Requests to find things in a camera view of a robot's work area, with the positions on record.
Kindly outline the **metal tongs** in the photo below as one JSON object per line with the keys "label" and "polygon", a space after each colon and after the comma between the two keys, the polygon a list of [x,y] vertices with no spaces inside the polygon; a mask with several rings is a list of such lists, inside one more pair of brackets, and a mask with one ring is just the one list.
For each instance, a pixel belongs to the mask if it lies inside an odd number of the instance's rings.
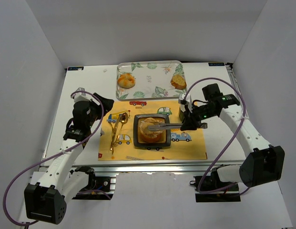
{"label": "metal tongs", "polygon": [[151,132],[180,129],[183,124],[180,123],[152,123],[152,125],[147,126],[147,129]]}

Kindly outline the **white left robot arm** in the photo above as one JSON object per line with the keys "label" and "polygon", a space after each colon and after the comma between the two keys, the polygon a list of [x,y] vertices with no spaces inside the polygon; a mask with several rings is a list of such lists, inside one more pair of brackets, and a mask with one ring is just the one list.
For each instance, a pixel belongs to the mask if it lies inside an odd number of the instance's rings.
{"label": "white left robot arm", "polygon": [[29,219],[58,225],[65,216],[67,204],[81,189],[92,186],[94,170],[91,167],[70,170],[94,134],[93,124],[101,122],[112,110],[114,100],[97,93],[91,94],[92,98],[88,96],[89,92],[83,88],[72,93],[72,118],[66,124],[59,155],[54,157],[40,179],[24,190]]}

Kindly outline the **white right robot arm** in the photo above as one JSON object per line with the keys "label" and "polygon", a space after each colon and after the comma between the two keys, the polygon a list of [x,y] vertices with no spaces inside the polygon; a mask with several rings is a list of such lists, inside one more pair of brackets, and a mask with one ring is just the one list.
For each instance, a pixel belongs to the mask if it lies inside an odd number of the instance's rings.
{"label": "white right robot arm", "polygon": [[285,152],[281,146],[273,146],[245,117],[245,106],[233,94],[224,95],[216,83],[202,89],[206,100],[196,106],[188,93],[179,96],[181,113],[184,115],[181,130],[206,128],[203,120],[219,117],[233,132],[245,154],[242,165],[211,165],[209,178],[202,177],[197,190],[208,194],[222,191],[237,183],[248,188],[278,181],[281,178]]}

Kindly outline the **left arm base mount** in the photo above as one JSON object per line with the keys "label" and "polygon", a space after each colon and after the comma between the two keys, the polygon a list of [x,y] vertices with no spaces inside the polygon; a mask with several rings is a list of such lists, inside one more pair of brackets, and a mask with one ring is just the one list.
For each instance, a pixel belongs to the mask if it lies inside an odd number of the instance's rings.
{"label": "left arm base mount", "polygon": [[113,197],[116,177],[97,175],[93,168],[79,167],[69,171],[68,178],[75,172],[85,172],[89,176],[88,184],[81,188],[75,200],[110,200]]}

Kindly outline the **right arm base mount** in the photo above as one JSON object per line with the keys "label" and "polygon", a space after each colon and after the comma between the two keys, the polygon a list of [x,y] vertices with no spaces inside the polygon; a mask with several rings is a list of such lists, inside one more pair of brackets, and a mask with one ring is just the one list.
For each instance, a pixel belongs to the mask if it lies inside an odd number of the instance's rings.
{"label": "right arm base mount", "polygon": [[239,186],[227,187],[232,182],[221,182],[215,169],[207,175],[199,188],[199,182],[203,176],[194,176],[189,182],[195,190],[196,203],[220,203],[220,202],[240,202]]}

